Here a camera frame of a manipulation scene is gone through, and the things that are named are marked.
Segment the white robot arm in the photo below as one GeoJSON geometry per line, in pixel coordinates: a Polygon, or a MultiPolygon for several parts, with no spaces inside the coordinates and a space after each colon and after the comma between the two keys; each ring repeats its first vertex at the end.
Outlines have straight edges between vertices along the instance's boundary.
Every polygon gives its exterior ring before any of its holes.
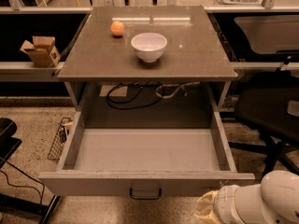
{"type": "Polygon", "coordinates": [[[272,171],[260,184],[223,186],[201,196],[194,215],[204,224],[299,224],[299,175],[272,171]]]}

